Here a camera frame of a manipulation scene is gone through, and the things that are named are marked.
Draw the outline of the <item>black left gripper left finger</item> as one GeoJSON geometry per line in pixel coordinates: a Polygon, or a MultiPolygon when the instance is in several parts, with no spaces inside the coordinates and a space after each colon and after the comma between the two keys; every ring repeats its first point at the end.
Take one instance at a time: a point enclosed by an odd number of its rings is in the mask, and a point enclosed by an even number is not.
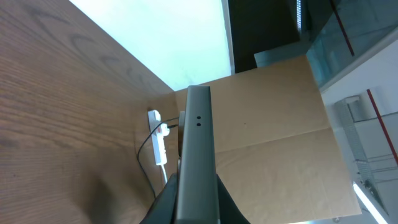
{"type": "Polygon", "coordinates": [[[170,176],[140,224],[172,224],[177,197],[177,174],[170,176]]]}

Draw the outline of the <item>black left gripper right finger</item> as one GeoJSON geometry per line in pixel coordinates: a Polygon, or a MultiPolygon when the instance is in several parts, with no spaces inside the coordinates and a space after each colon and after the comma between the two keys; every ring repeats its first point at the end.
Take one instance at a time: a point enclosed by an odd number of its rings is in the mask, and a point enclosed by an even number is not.
{"type": "Polygon", "coordinates": [[[217,176],[217,181],[221,224],[250,224],[239,211],[239,208],[235,204],[219,176],[217,176]]]}

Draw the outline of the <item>bronze Galaxy smartphone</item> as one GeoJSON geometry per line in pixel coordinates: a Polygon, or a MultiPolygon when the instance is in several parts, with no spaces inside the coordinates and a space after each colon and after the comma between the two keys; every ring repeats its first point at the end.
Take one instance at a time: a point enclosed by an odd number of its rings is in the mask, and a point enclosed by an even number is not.
{"type": "Polygon", "coordinates": [[[187,89],[175,223],[219,223],[209,86],[187,89]]]}

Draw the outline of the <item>brown cardboard sheet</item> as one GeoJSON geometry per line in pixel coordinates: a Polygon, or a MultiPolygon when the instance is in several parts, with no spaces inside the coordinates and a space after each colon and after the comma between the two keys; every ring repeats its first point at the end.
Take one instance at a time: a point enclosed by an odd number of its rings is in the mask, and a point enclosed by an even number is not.
{"type": "Polygon", "coordinates": [[[249,222],[361,213],[306,56],[209,86],[216,171],[249,222]]]}

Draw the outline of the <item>white power strip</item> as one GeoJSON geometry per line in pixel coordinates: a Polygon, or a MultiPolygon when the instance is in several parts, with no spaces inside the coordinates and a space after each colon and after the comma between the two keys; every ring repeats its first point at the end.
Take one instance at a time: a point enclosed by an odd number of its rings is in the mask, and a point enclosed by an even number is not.
{"type": "Polygon", "coordinates": [[[157,166],[163,166],[167,163],[167,155],[165,150],[164,137],[170,134],[170,129],[167,123],[160,122],[157,126],[151,126],[150,132],[153,131],[150,138],[154,149],[155,164],[157,166]]]}

